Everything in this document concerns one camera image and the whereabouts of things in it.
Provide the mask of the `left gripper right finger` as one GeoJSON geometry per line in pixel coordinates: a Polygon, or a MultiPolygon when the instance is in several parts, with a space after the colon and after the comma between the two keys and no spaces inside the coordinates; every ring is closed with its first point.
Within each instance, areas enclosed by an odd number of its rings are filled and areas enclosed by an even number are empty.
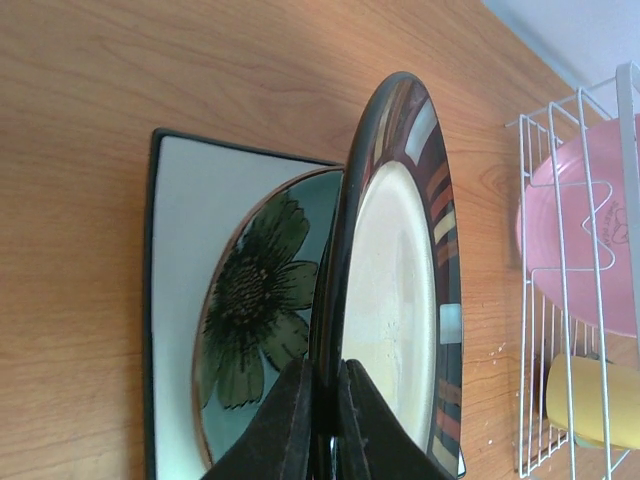
{"type": "Polygon", "coordinates": [[[405,433],[364,366],[341,364],[338,388],[340,479],[438,479],[440,471],[405,433]]]}

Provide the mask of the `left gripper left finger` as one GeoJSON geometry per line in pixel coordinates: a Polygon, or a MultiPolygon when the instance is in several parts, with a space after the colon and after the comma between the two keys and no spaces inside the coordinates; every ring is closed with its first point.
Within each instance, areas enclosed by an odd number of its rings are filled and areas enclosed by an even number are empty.
{"type": "Polygon", "coordinates": [[[308,474],[312,430],[312,368],[306,359],[281,372],[236,443],[205,480],[301,480],[308,474]]]}

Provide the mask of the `dark striped rim plate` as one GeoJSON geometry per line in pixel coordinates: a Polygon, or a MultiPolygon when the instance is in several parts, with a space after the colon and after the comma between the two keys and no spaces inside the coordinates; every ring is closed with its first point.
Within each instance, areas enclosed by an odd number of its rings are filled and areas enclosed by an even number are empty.
{"type": "Polygon", "coordinates": [[[460,276],[453,186],[435,107],[415,75],[397,72],[362,114],[320,264],[309,350],[319,409],[312,478],[337,473],[338,370],[352,359],[427,455],[427,477],[457,477],[460,276]]]}

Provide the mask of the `yellow mug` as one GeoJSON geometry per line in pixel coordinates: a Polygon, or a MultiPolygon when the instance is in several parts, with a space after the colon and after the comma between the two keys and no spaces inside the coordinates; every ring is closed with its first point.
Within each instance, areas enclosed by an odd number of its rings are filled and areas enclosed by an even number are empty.
{"type": "Polygon", "coordinates": [[[610,444],[617,449],[639,448],[639,372],[609,363],[607,387],[602,387],[601,362],[561,354],[555,357],[546,381],[546,414],[551,425],[595,445],[604,444],[604,417],[609,413],[610,444]]]}

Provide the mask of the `pink plate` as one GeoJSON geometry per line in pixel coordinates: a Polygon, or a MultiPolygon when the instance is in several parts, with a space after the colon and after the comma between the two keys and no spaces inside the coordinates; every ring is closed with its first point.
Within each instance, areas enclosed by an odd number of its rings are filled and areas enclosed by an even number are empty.
{"type": "Polygon", "coordinates": [[[637,334],[618,120],[557,148],[525,188],[518,248],[533,283],[570,316],[637,334]]]}

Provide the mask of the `teal flower plate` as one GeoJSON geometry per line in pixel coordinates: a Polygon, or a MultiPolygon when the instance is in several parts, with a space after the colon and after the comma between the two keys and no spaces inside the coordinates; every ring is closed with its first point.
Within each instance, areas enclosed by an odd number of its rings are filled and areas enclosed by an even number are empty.
{"type": "Polygon", "coordinates": [[[211,468],[240,438],[291,360],[308,353],[317,273],[342,171],[275,188],[233,232],[205,295],[194,342],[196,438],[211,468]]]}

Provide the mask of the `white square plate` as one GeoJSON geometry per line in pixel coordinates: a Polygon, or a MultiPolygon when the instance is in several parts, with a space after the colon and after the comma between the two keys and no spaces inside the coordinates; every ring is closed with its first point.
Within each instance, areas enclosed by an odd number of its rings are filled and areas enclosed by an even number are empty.
{"type": "Polygon", "coordinates": [[[144,214],[144,475],[198,479],[206,465],[192,410],[202,306],[227,244],[269,196],[288,190],[310,220],[298,258],[321,258],[340,167],[168,129],[151,136],[144,214]]]}

